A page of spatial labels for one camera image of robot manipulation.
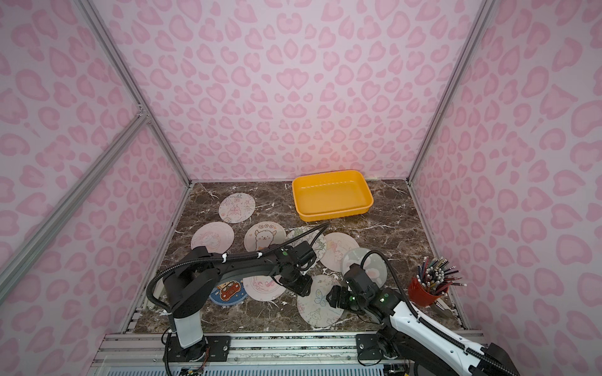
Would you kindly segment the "pink unicorn moon coaster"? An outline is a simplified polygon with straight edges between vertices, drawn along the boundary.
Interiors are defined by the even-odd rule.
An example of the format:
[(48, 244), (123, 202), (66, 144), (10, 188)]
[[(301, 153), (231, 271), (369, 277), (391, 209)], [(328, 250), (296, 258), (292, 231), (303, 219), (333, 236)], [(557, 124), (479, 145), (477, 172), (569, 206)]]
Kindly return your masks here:
[(344, 256), (358, 247), (359, 244), (350, 235), (329, 233), (325, 236), (325, 253), (321, 263), (334, 272), (341, 272)]

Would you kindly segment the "white butterfly pattern coaster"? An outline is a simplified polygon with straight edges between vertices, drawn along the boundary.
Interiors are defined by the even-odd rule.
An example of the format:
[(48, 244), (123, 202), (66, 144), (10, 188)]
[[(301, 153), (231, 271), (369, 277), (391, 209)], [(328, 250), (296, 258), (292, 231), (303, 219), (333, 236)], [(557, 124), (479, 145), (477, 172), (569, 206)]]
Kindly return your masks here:
[(332, 308), (327, 300), (329, 292), (338, 285), (331, 276), (314, 276), (312, 277), (310, 294), (305, 297), (297, 297), (299, 314), (310, 326), (317, 328), (329, 327), (343, 316), (343, 310)]

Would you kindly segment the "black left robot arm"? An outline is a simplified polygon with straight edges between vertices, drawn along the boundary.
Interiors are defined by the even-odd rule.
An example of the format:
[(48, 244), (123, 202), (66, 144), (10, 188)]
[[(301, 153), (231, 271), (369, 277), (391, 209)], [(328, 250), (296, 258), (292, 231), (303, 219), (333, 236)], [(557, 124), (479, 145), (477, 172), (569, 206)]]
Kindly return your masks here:
[(305, 272), (316, 261), (317, 255), (306, 241), (297, 246), (277, 245), (261, 252), (234, 255), (210, 253), (205, 247), (194, 249), (159, 277), (168, 297), (170, 327), (180, 347), (188, 349), (204, 341), (201, 310), (221, 283), (273, 277), (285, 289), (307, 296), (312, 278)]

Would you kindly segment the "green bunny coaster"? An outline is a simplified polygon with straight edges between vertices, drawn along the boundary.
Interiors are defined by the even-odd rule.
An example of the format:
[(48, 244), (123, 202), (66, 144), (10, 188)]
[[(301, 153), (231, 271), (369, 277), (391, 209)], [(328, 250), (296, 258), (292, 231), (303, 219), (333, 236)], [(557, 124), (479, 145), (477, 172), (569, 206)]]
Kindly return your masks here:
[[(344, 255), (341, 264), (341, 273), (345, 274), (352, 264), (360, 265), (364, 256), (369, 253), (367, 248), (354, 248)], [(382, 288), (388, 277), (386, 263), (376, 254), (371, 254), (364, 264), (364, 269), (367, 275)]]

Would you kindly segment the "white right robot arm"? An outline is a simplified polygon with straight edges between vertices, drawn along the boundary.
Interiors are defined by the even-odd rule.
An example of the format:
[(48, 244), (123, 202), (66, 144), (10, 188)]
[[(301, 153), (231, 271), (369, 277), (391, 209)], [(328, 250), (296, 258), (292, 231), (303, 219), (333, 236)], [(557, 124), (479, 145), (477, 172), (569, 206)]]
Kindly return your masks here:
[(333, 308), (367, 316), (381, 325), (376, 345), (385, 358), (418, 363), (434, 375), (518, 375), (508, 353), (494, 343), (482, 345), (420, 313), (407, 296), (380, 288), (360, 265), (344, 275), (327, 301)]

